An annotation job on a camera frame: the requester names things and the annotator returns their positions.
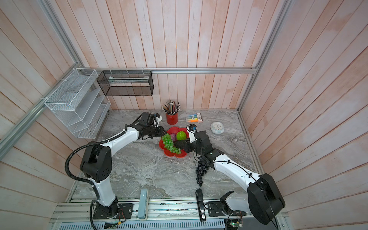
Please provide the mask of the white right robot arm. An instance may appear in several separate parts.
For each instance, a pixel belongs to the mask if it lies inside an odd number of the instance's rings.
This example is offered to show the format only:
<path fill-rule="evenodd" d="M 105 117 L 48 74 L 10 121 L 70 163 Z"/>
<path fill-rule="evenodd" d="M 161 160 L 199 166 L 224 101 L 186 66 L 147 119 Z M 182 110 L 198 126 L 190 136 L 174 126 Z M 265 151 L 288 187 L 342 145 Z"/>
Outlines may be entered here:
<path fill-rule="evenodd" d="M 240 166 L 223 151 L 214 148 L 205 131 L 190 132 L 188 139 L 178 140 L 174 145 L 196 153 L 202 166 L 225 174 L 246 191 L 246 194 L 233 192 L 222 197 L 222 203 L 231 211 L 250 212 L 261 224 L 267 225 L 285 207 L 285 200 L 271 175 L 258 174 Z"/>

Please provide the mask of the black stapler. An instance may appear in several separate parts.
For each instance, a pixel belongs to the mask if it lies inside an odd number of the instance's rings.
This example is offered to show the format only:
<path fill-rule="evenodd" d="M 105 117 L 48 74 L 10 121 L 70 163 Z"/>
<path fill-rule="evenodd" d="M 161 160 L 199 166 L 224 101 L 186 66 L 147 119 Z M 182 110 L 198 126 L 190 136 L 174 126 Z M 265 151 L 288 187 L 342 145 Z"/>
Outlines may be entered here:
<path fill-rule="evenodd" d="M 197 210 L 199 214 L 199 219 L 201 222 L 206 221 L 206 210 L 204 205 L 204 197 L 203 191 L 201 188 L 197 189 L 196 192 L 196 202 L 197 202 Z"/>

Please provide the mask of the aluminium front rail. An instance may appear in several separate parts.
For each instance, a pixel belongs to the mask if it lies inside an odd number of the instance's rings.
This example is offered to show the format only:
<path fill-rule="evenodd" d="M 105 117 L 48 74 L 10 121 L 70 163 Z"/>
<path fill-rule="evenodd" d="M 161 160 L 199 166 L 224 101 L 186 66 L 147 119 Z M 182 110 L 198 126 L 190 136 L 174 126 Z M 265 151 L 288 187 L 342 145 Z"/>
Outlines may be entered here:
<path fill-rule="evenodd" d="M 90 219 L 91 199 L 73 199 L 57 204 L 50 218 L 56 222 L 84 222 Z M 199 219 L 195 198 L 151 198 L 148 203 L 147 220 Z"/>

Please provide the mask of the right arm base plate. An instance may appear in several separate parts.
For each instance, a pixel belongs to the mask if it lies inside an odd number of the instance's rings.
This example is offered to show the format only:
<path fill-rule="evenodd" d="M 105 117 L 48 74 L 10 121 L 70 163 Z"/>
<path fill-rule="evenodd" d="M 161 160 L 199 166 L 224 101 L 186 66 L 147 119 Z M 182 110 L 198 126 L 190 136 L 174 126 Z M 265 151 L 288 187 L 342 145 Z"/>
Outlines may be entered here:
<path fill-rule="evenodd" d="M 205 204 L 205 208 L 211 217 L 229 216 L 230 214 L 231 217 L 244 217 L 247 215 L 243 211 L 232 211 L 226 204 L 220 201 L 209 201 Z"/>

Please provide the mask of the colourful sticky notes pack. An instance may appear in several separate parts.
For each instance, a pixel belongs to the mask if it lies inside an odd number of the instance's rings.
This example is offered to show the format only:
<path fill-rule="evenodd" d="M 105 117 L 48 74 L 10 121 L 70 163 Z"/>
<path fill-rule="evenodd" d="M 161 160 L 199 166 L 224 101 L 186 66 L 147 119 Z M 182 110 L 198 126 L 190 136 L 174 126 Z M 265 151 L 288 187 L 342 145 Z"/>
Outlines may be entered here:
<path fill-rule="evenodd" d="M 194 122 L 202 123 L 203 118 L 202 118 L 201 113 L 195 113 L 195 114 L 188 115 L 186 117 L 186 121 L 189 123 L 194 123 Z"/>

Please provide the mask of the red pencil cup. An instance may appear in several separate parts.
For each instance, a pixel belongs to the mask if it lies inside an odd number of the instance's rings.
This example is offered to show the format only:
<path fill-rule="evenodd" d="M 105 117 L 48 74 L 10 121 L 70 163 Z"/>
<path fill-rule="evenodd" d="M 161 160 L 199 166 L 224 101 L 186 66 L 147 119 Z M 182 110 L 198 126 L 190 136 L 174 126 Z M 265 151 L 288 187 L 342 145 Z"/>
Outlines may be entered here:
<path fill-rule="evenodd" d="M 174 115 L 166 114 L 166 121 L 167 124 L 169 125 L 176 125 L 178 122 L 178 114 L 177 113 Z"/>

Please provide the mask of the white mesh file organizer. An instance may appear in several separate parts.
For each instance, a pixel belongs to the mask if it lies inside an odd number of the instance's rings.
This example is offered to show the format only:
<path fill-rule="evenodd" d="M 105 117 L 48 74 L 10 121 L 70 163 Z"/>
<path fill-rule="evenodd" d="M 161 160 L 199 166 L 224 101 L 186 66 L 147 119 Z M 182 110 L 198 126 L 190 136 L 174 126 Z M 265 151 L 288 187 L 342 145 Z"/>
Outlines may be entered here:
<path fill-rule="evenodd" d="M 95 139 L 111 106 L 94 83 L 95 69 L 74 69 L 46 99 L 46 107 L 77 139 Z"/>

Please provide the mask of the green textured round fruit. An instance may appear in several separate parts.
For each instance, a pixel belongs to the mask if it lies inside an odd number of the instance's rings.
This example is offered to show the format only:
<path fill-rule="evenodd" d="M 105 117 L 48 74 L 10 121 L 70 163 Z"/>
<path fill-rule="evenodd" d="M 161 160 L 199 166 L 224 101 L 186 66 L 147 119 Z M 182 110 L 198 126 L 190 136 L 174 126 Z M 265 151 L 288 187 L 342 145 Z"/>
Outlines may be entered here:
<path fill-rule="evenodd" d="M 187 135 L 184 131 L 179 131 L 177 134 L 176 134 L 176 140 L 177 141 L 182 141 L 182 140 L 186 140 L 187 139 Z"/>

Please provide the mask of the pencils bundle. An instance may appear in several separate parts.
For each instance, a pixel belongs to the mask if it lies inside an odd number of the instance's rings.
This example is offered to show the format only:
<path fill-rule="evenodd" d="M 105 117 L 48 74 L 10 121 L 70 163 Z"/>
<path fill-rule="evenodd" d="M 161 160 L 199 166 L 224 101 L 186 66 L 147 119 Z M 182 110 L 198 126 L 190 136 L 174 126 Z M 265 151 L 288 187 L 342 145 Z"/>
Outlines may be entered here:
<path fill-rule="evenodd" d="M 162 105 L 162 110 L 169 116 L 174 116 L 180 111 L 181 105 L 175 100 L 167 100 Z"/>

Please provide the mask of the white teal alarm clock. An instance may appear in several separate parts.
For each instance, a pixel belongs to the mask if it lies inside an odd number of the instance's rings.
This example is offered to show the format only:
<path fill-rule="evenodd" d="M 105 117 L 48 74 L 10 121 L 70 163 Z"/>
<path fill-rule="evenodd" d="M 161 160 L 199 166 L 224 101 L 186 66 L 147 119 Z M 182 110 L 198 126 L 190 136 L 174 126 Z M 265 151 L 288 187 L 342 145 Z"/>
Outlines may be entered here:
<path fill-rule="evenodd" d="M 221 122 L 213 122 L 210 126 L 210 130 L 214 134 L 222 134 L 225 131 L 225 127 Z"/>

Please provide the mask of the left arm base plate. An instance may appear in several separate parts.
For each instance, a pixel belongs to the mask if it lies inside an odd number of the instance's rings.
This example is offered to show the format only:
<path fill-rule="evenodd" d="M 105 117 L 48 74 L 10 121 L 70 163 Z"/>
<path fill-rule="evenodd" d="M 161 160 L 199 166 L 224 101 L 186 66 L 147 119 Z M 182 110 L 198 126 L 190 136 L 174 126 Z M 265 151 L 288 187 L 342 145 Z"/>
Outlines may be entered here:
<path fill-rule="evenodd" d="M 93 219 L 130 219 L 133 211 L 133 203 L 112 204 L 105 207 L 97 203 L 92 215 Z"/>

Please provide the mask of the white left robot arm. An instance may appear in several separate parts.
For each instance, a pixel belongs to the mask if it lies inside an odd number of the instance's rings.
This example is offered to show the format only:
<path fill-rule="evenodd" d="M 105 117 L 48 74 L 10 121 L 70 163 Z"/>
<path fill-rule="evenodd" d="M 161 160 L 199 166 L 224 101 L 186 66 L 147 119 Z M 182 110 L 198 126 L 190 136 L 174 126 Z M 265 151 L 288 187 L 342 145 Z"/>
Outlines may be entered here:
<path fill-rule="evenodd" d="M 91 146 L 85 149 L 80 170 L 87 181 L 92 183 L 97 202 L 101 206 L 111 207 L 117 200 L 110 183 L 113 155 L 144 136 L 149 139 L 163 137 L 166 131 L 160 125 L 162 118 L 160 114 L 143 112 L 133 123 L 126 125 L 123 131 L 100 143 L 92 141 Z"/>

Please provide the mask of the red flower fruit bowl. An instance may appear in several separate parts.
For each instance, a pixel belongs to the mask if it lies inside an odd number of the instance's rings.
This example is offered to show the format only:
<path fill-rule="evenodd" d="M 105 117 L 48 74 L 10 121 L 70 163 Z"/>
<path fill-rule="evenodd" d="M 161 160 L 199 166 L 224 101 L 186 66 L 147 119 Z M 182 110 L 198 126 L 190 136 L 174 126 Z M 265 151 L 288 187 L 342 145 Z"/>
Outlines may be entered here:
<path fill-rule="evenodd" d="M 177 134 L 179 133 L 179 140 L 184 139 L 184 133 L 186 134 L 186 138 L 189 139 L 189 134 L 186 128 L 183 127 L 172 127 L 167 131 L 161 140 L 159 141 L 159 147 L 163 150 L 164 154 L 168 157 L 177 157 L 184 158 L 187 153 L 181 149 L 176 147 L 174 144 L 177 141 Z"/>

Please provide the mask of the black mesh wall basket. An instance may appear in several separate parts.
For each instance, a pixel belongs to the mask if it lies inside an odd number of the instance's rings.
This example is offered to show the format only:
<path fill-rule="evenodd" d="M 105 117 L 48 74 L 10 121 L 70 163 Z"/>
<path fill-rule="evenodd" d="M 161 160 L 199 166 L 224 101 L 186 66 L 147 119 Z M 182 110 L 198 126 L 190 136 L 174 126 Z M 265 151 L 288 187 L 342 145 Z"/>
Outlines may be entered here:
<path fill-rule="evenodd" d="M 106 96 L 152 96 L 154 91 L 150 71 L 102 71 L 97 83 Z"/>

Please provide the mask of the green grape bunch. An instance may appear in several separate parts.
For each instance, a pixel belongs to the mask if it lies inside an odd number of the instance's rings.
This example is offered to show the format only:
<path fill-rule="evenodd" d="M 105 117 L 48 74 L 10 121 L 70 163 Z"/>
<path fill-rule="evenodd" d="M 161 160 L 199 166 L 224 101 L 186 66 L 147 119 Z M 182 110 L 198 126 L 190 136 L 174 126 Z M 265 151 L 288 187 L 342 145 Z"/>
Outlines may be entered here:
<path fill-rule="evenodd" d="M 174 146 L 174 142 L 171 139 L 170 134 L 166 134 L 162 137 L 162 141 L 165 149 L 167 149 L 170 153 L 181 154 L 181 149 Z"/>

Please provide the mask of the dark purple grape bunch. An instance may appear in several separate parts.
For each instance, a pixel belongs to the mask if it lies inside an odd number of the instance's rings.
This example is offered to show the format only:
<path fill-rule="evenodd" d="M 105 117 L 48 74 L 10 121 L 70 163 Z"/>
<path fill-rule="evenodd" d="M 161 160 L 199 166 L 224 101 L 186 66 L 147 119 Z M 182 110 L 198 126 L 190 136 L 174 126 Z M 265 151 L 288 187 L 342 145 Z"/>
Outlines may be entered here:
<path fill-rule="evenodd" d="M 203 177 L 208 172 L 209 166 L 206 165 L 204 162 L 198 162 L 198 165 L 195 169 L 196 171 L 196 183 L 202 187 L 203 185 Z"/>

